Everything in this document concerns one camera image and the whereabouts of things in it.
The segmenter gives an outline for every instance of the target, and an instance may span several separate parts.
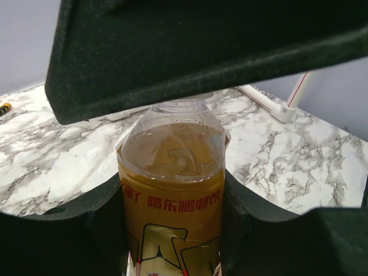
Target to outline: marble tabletop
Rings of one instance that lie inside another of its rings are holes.
[[[276,102],[280,100],[269,96]],[[38,86],[0,97],[0,211],[42,214],[117,172],[116,144],[144,112],[62,126]],[[302,110],[282,124],[236,88],[208,106],[230,131],[226,167],[252,191],[304,213],[317,206],[360,207],[368,143]]]

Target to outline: wall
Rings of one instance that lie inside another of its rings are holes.
[[[299,76],[255,85],[285,101]],[[298,107],[368,141],[368,58],[318,70]]]
[[[60,0],[0,0],[0,95],[46,78]]]

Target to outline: beverage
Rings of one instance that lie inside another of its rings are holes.
[[[224,131],[138,125],[117,147],[129,276],[212,276],[219,264]]]

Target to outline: beverage bottle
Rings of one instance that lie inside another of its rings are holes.
[[[229,142],[208,95],[152,106],[117,146],[129,276],[212,276]]]

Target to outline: transparent bottle neck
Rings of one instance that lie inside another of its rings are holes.
[[[152,111],[159,113],[201,113],[207,111],[206,102],[204,99],[195,101],[168,101],[154,105]]]

